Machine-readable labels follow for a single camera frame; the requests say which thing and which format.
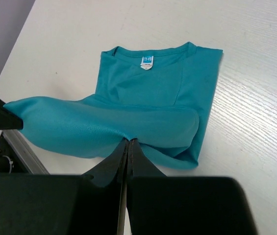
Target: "teal fabric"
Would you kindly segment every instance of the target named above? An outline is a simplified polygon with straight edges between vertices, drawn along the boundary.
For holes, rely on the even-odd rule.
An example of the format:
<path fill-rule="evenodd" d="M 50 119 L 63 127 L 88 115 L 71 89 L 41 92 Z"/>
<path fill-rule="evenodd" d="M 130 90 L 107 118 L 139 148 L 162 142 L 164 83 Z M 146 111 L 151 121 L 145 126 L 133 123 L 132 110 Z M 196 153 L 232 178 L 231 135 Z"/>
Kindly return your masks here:
<path fill-rule="evenodd" d="M 143 56 L 153 67 L 140 67 Z M 155 164 L 198 165 L 222 50 L 186 43 L 163 50 L 102 52 L 95 94 L 80 101 L 31 97 L 5 108 L 20 131 L 43 149 L 82 158 L 106 157 L 122 138 L 137 138 Z"/>

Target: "folded t-shirt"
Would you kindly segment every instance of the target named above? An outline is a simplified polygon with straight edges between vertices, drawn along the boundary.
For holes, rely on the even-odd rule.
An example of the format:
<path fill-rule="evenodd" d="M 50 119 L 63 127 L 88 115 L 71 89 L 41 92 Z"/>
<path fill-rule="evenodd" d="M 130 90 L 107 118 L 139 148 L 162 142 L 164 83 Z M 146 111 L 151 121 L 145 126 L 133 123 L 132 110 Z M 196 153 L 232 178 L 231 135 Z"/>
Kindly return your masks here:
<path fill-rule="evenodd" d="M 106 157 L 122 138 L 137 138 L 155 164 L 198 165 L 222 51 L 186 43 L 163 50 L 102 52 L 95 94 L 80 101 L 31 97 L 5 108 L 43 149 Z M 144 58 L 151 69 L 141 68 Z"/>

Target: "wood grain surface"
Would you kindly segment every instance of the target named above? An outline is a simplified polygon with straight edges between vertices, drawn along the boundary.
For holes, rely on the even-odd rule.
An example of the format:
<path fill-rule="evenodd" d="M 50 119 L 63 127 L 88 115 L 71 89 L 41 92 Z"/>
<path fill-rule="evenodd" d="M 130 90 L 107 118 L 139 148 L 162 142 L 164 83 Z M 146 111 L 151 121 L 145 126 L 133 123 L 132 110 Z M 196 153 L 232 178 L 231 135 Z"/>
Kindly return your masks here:
<path fill-rule="evenodd" d="M 276 235 L 277 0 L 36 0 L 0 76 L 0 98 L 81 99 L 95 90 L 101 51 L 187 41 L 224 50 L 218 85 L 199 167 L 159 168 L 235 178 L 260 234 Z M 50 173 L 81 174 L 101 161 L 30 146 Z"/>

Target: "clothing label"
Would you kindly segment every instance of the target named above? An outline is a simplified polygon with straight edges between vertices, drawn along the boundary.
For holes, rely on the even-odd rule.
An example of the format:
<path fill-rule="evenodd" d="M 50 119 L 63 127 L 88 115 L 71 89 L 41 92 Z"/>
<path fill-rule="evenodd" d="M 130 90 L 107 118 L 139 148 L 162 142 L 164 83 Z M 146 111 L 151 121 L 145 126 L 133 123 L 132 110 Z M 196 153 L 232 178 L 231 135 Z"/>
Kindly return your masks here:
<path fill-rule="evenodd" d="M 152 66 L 153 66 L 153 56 L 152 55 L 144 56 L 142 58 L 142 63 L 140 64 L 140 67 L 145 70 L 150 70 Z"/>

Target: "neckline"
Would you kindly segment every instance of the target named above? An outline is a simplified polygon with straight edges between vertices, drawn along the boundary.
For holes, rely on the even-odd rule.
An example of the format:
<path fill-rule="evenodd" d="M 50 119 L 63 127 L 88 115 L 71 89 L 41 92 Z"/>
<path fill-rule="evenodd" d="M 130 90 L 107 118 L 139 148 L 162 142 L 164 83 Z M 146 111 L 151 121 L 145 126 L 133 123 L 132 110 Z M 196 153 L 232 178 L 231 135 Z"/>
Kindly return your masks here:
<path fill-rule="evenodd" d="M 103 51 L 101 53 L 101 56 L 104 56 L 104 57 L 109 57 L 117 62 L 120 62 L 120 63 L 125 63 L 125 64 L 128 64 L 129 66 L 131 66 L 132 68 L 135 68 L 137 69 L 139 72 L 155 72 L 155 71 L 158 71 L 158 70 L 161 70 L 163 68 L 156 68 L 156 69 L 151 69 L 151 70 L 145 70 L 143 68 L 141 68 L 139 65 L 134 65 L 128 61 L 125 61 L 125 60 L 122 60 L 122 59 L 119 59 L 117 57 L 115 57 L 115 53 L 118 52 L 124 56 L 127 56 L 127 57 L 142 57 L 142 56 L 145 56 L 146 54 L 147 55 L 153 55 L 153 56 L 168 56 L 168 55 L 172 55 L 172 54 L 178 54 L 178 53 L 182 53 L 182 52 L 188 52 L 188 57 L 181 60 L 181 61 L 178 61 L 176 63 L 173 63 L 173 64 L 170 64 L 168 66 L 166 66 L 165 68 L 171 68 L 172 66 L 177 66 L 179 65 L 180 63 L 182 62 L 185 62 L 185 60 L 188 60 L 189 58 L 191 58 L 191 55 L 195 54 L 196 53 L 196 46 L 191 43 L 191 42 L 187 42 L 179 47 L 172 47 L 172 48 L 166 48 L 166 49 L 155 49 L 155 50 L 128 50 L 124 47 L 121 47 L 121 46 L 117 46 L 115 48 L 113 48 L 112 50 L 109 50 L 109 51 Z"/>
<path fill-rule="evenodd" d="M 113 57 L 116 52 L 128 57 L 142 57 L 146 55 L 167 56 L 167 55 L 182 53 L 187 50 L 189 51 L 190 54 L 194 54 L 196 52 L 196 46 L 191 42 L 187 42 L 179 47 L 172 47 L 167 49 L 156 49 L 156 50 L 128 50 L 124 47 L 117 46 L 113 48 L 111 51 L 107 51 L 107 52 L 108 53 L 110 52 L 109 54 Z"/>

